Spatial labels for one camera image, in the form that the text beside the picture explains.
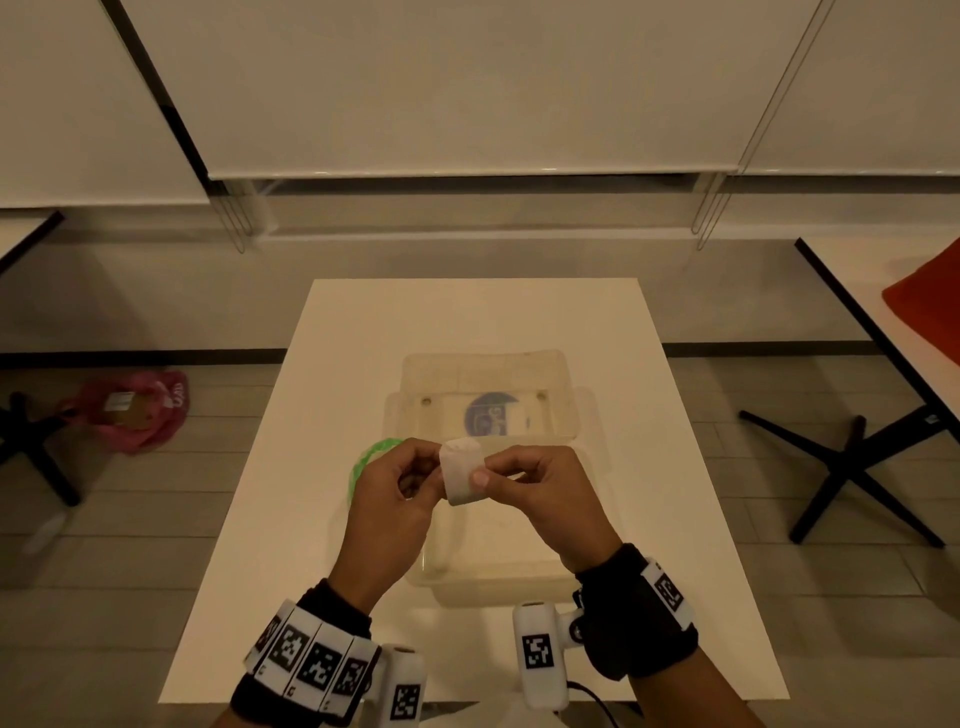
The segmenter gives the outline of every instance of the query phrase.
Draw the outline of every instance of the red cushion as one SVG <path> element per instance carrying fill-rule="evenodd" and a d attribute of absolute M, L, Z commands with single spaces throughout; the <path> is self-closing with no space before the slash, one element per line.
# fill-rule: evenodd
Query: red cushion
<path fill-rule="evenodd" d="M 900 319 L 960 364 L 960 238 L 883 291 Z"/>

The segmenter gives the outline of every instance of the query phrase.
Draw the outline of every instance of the hand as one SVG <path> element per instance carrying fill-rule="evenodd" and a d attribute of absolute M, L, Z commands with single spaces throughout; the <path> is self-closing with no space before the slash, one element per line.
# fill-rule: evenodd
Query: hand
<path fill-rule="evenodd" d="M 471 485 L 521 510 L 574 573 L 603 564 L 623 546 L 573 449 L 514 445 L 485 465 Z M 506 477 L 517 473 L 517 480 Z"/>
<path fill-rule="evenodd" d="M 405 440 L 357 478 L 333 590 L 365 614 L 414 565 L 444 496 L 440 445 Z"/>

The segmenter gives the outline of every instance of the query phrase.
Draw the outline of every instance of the tiled floor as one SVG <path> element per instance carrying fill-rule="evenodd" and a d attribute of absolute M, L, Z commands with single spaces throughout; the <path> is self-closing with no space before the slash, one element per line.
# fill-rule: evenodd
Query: tiled floor
<path fill-rule="evenodd" d="M 823 469 L 737 421 L 741 407 L 842 444 L 918 401 L 881 357 L 674 359 L 744 570 L 793 695 L 755 704 L 771 726 L 960 724 L 960 446 L 942 435 L 876 469 L 950 546 L 848 490 L 805 546 L 786 538 Z M 200 728 L 218 706 L 157 706 L 278 367 L 187 368 L 193 409 L 175 440 L 109 456 L 79 430 L 54 450 L 86 491 L 62 534 L 24 545 L 59 512 L 25 464 L 0 468 L 0 724 Z M 42 412 L 91 372 L 0 373 Z M 637 725 L 618 709 L 621 725 Z M 600 726 L 591 707 L 567 722 Z"/>

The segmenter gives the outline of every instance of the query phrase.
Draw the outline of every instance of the black cable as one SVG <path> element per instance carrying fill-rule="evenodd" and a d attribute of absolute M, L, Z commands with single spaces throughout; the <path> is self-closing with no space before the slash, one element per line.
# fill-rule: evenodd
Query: black cable
<path fill-rule="evenodd" d="M 572 680 L 567 680 L 567 681 L 566 681 L 566 686 L 567 686 L 568 688 L 570 688 L 572 691 L 583 691 L 583 692 L 585 692 L 587 695 L 589 695 L 590 697 L 592 697 L 594 700 L 596 700 L 596 701 L 597 701 L 597 705 L 599 705 L 600 708 L 603 710 L 603 712 L 607 714 L 607 717 L 610 719 L 610 723 L 613 725 L 613 728 L 620 728 L 620 726 L 617 724 L 616 720 L 613 718 L 613 713 L 610 712 L 610 708 L 608 708 L 606 705 L 603 704 L 603 700 L 601 700 L 599 697 L 597 697 L 597 693 L 596 693 L 596 692 L 592 691 L 592 690 L 591 690 L 590 688 L 588 688 L 586 685 L 581 685 L 580 683 L 575 683 L 575 682 L 573 682 Z"/>

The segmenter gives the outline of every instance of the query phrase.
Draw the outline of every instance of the green rubber band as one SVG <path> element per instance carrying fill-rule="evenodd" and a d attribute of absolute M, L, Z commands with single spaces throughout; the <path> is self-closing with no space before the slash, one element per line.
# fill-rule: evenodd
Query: green rubber band
<path fill-rule="evenodd" d="M 363 469 L 367 467 L 367 463 L 371 461 L 371 458 L 373 458 L 373 456 L 378 452 L 386 452 L 388 449 L 393 449 L 402 442 L 402 440 L 396 437 L 388 437 L 386 440 L 380 440 L 378 443 L 373 443 L 363 451 L 356 463 L 353 465 L 352 470 L 350 470 L 350 480 L 347 484 L 347 503 L 350 503 L 353 500 L 353 489 L 356 487 L 357 478 L 360 477 L 360 473 L 362 473 Z"/>

